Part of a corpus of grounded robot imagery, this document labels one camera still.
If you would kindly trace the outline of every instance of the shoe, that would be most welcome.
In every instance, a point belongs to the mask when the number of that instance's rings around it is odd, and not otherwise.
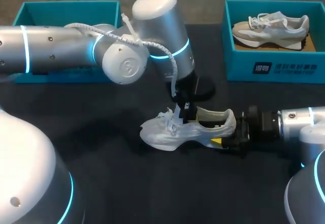
[[[233,36],[244,45],[254,48],[264,43],[274,43],[287,49],[300,50],[308,30],[308,16],[291,18],[276,12],[259,14],[257,18],[248,17],[248,21],[236,23]]]
[[[228,137],[236,128],[236,119],[232,110],[225,112],[208,111],[197,107],[198,120],[205,122],[220,122],[213,128],[202,126],[198,121],[183,123],[179,118],[180,108],[176,106],[175,113],[168,108],[166,113],[160,112],[158,117],[141,125],[140,137],[148,145],[166,151],[173,151],[187,141],[198,141],[206,147],[222,148],[213,139]]]

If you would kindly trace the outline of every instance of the black table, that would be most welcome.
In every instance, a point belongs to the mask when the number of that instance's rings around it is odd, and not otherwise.
[[[325,105],[322,85],[228,83],[220,25],[189,25],[188,34],[197,73],[213,77],[217,88],[200,106],[240,112],[252,104]],[[173,108],[152,66],[126,86],[2,84],[0,90],[10,114],[52,140],[83,191],[87,223],[287,223],[289,159],[258,151],[241,159],[199,144],[164,152],[139,139],[141,123]]]

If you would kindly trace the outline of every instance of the open box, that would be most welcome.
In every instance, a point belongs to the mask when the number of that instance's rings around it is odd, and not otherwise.
[[[307,15],[315,52],[237,49],[232,26],[260,13],[280,11],[288,17]],[[225,2],[222,20],[223,57],[230,81],[325,83],[325,8],[321,2]]]
[[[13,25],[65,26],[79,22],[88,25],[121,25],[120,4],[115,1],[25,2]],[[75,68],[47,75],[22,74],[16,83],[91,83],[109,82],[100,68]]]

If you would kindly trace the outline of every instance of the yellow tag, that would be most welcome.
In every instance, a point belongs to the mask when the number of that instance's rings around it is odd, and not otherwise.
[[[189,120],[188,122],[199,122],[198,115],[196,116],[195,120]]]
[[[211,143],[220,146],[221,145],[221,139],[211,139]]]

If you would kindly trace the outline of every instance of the shoe sole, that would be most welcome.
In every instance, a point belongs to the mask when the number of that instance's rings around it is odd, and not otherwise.
[[[278,46],[281,46],[286,49],[291,49],[291,50],[301,50],[301,48],[302,48],[301,41],[296,42],[296,43],[293,43],[292,41],[288,41],[288,40],[250,41],[250,40],[245,40],[245,39],[236,37],[235,35],[233,35],[233,36],[236,40],[243,43],[244,45],[254,47],[254,48],[257,48],[265,43],[274,43]]]
[[[178,143],[178,145],[158,145],[158,144],[150,144],[148,142],[146,142],[145,140],[143,140],[143,142],[145,142],[147,145],[155,148],[155,149],[159,149],[159,150],[164,150],[164,151],[174,151],[176,150],[179,146],[181,146],[183,143],[187,142],[189,140],[183,141],[181,143]],[[196,142],[199,142],[200,144],[208,147],[208,148],[214,148],[214,149],[223,149],[222,147],[211,143],[211,140],[195,140]]]

